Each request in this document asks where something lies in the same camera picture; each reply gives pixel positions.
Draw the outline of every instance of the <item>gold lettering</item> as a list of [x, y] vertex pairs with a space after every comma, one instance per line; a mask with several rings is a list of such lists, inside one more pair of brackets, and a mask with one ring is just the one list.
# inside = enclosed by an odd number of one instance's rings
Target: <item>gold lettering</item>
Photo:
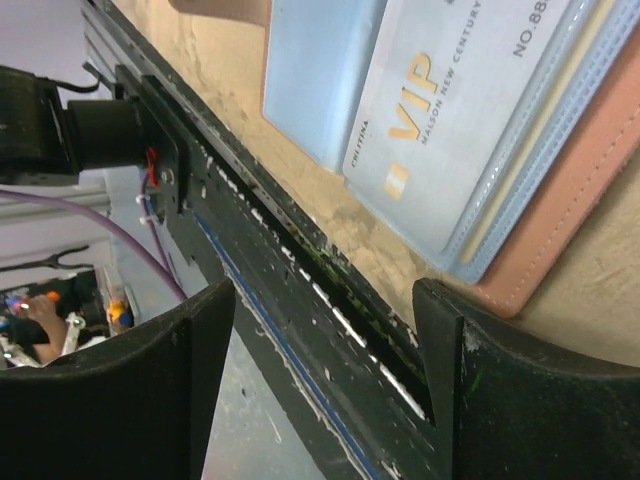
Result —
[[407, 140], [417, 140], [418, 136], [420, 135], [420, 129], [414, 123], [414, 121], [411, 120], [411, 117], [409, 116], [407, 111], [404, 109], [402, 105], [398, 104], [398, 106], [396, 107], [396, 112], [398, 112], [398, 115], [400, 115], [400, 117], [402, 118], [402, 121], [408, 127], [408, 129], [403, 130], [401, 128], [391, 127], [389, 129], [389, 136], [393, 138], [406, 138]]
[[429, 100], [425, 100], [419, 95], [416, 95], [411, 90], [407, 90], [406, 87], [402, 87], [402, 98], [408, 100], [413, 103], [416, 107], [423, 109], [424, 111], [429, 111], [431, 108], [431, 102]]
[[429, 73], [431, 72], [431, 59], [426, 53], [419, 53], [413, 59], [411, 68], [409, 69], [408, 80], [416, 85], [436, 93], [438, 84], [429, 80]]

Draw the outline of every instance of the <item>hand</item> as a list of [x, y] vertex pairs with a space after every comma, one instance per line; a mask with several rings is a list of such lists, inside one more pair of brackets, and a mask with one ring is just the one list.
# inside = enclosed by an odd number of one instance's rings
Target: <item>hand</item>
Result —
[[46, 295], [29, 298], [24, 303], [29, 307], [26, 313], [31, 320], [42, 323], [58, 319], [56, 304]]

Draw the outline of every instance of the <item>wooden tabletop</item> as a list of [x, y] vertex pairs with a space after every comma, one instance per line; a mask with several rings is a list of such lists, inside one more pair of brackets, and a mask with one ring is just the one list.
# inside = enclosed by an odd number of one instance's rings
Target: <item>wooden tabletop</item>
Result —
[[[341, 177], [316, 166], [264, 120], [262, 26], [179, 13], [168, 0], [114, 3], [408, 325], [414, 325], [416, 279], [439, 277], [455, 286], [376, 220]], [[518, 320], [559, 345], [638, 366], [639, 157], [629, 162]]]

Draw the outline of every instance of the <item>card chip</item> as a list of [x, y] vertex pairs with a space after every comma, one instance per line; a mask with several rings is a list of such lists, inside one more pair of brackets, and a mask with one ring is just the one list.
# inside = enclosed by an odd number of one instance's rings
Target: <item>card chip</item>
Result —
[[389, 174], [387, 175], [384, 189], [394, 200], [400, 200], [407, 181], [409, 181], [409, 170], [402, 165], [394, 163], [391, 165], [391, 170], [389, 170]]

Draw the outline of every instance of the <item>blue stripe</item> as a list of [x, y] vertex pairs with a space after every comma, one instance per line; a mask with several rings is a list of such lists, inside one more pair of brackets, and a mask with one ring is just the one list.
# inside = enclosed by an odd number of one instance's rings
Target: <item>blue stripe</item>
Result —
[[231, 260], [227, 252], [224, 250], [224, 248], [222, 247], [222, 245], [220, 244], [216, 236], [214, 235], [213, 231], [207, 226], [207, 224], [197, 214], [196, 214], [196, 219], [200, 225], [200, 228], [202, 228], [204, 233], [207, 235], [207, 238], [209, 238], [209, 241], [213, 244], [218, 255], [220, 256], [220, 259], [225, 264], [227, 264], [227, 266], [230, 268], [235, 280], [243, 288], [245, 294], [247, 295], [247, 297], [249, 298], [249, 300], [251, 301], [255, 309], [260, 313], [265, 323], [269, 327], [269, 330], [271, 331], [273, 336], [276, 338], [276, 340], [282, 347], [282, 350], [287, 355], [287, 357], [295, 367], [296, 371], [298, 372], [302, 380], [311, 389], [316, 399], [320, 403], [320, 406], [324, 409], [327, 416], [331, 419], [332, 423], [334, 424], [336, 429], [339, 431], [345, 443], [349, 446], [353, 454], [358, 458], [361, 465], [364, 467], [364, 469], [369, 474], [369, 476], [375, 480], [380, 479], [381, 477], [378, 474], [378, 471], [375, 468], [375, 466], [370, 462], [370, 460], [367, 458], [366, 454], [362, 451], [360, 446], [357, 444], [353, 436], [349, 433], [349, 430], [347, 429], [346, 425], [342, 422], [342, 420], [340, 420], [340, 416], [338, 415], [338, 413], [329, 404], [327, 397], [325, 397], [325, 395], [322, 393], [322, 390], [320, 390], [320, 387], [316, 384], [313, 378], [311, 378], [311, 375], [309, 374], [307, 369], [304, 367], [304, 364], [302, 363], [302, 361], [300, 361], [298, 356], [295, 354], [295, 352], [291, 348], [291, 345], [289, 345], [289, 342], [287, 342], [287, 339], [284, 337], [284, 335], [282, 335], [282, 332], [280, 331], [278, 326], [275, 324], [271, 316], [267, 313], [267, 311], [262, 306], [262, 304], [260, 303], [256, 295], [251, 291], [251, 288], [249, 287], [249, 285], [247, 285], [244, 278], [242, 278], [242, 275], [240, 274], [237, 267], [234, 265], [233, 261]]

